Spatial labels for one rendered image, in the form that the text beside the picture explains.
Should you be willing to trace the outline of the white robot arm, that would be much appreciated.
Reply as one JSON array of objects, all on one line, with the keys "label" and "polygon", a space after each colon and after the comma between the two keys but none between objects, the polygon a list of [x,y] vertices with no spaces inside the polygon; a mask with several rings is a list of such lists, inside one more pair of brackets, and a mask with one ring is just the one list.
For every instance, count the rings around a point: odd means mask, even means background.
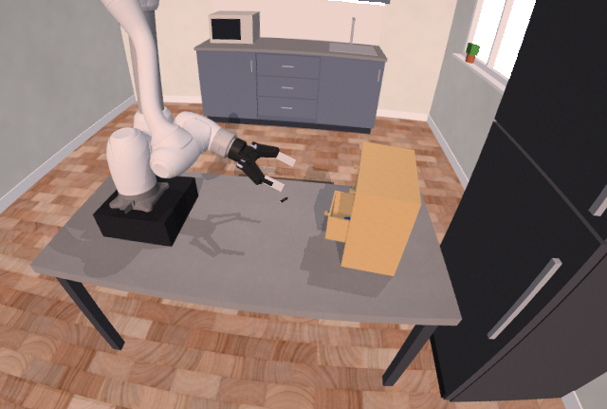
[{"label": "white robot arm", "polygon": [[159,0],[101,2],[128,34],[138,99],[136,128],[121,128],[107,142],[108,166],[119,194],[109,205],[125,214],[150,212],[169,188],[168,182],[157,182],[156,175],[177,177],[207,150],[226,158],[236,135],[193,112],[174,119],[164,106],[155,16]]}]

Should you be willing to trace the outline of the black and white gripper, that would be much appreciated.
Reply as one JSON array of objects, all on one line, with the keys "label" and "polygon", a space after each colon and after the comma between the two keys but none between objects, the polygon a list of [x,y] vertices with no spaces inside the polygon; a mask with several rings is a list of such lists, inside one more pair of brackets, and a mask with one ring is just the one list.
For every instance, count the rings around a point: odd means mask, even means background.
[{"label": "black and white gripper", "polygon": [[278,147],[264,145],[254,141],[251,146],[248,146],[246,141],[239,138],[235,139],[232,143],[228,152],[228,158],[238,161],[236,167],[242,170],[256,185],[262,184],[263,182],[280,192],[283,190],[284,184],[271,177],[265,176],[255,161],[257,158],[276,158],[292,167],[296,161],[296,159],[281,153]]}]

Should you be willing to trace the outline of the small wooden chest of drawers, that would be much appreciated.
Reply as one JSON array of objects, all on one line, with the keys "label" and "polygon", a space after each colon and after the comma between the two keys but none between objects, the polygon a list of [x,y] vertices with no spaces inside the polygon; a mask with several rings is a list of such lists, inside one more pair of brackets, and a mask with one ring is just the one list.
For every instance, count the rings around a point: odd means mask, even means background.
[{"label": "small wooden chest of drawers", "polygon": [[421,206],[414,150],[364,141],[341,267],[395,275]]}]

